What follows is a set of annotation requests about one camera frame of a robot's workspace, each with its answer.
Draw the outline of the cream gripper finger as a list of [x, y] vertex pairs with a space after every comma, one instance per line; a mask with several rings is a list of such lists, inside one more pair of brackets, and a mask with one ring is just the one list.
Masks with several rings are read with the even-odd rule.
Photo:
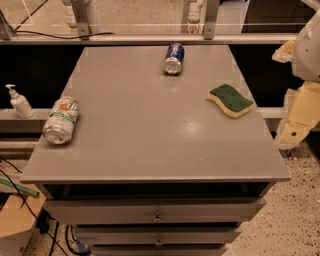
[[295, 39], [289, 40], [281, 45], [272, 55], [272, 59], [279, 63], [291, 62], [293, 59], [293, 49], [295, 46]]
[[297, 147], [320, 122], [320, 83], [304, 82], [288, 89], [274, 143], [281, 150]]

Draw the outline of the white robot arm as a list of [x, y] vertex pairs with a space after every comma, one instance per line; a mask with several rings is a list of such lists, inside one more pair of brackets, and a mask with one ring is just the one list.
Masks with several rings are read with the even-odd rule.
[[293, 75], [303, 80], [301, 87], [288, 89], [284, 97], [283, 118], [274, 139], [281, 150], [297, 147], [320, 122], [320, 1], [301, 1], [315, 14], [295, 39], [272, 55], [277, 62], [290, 62]]

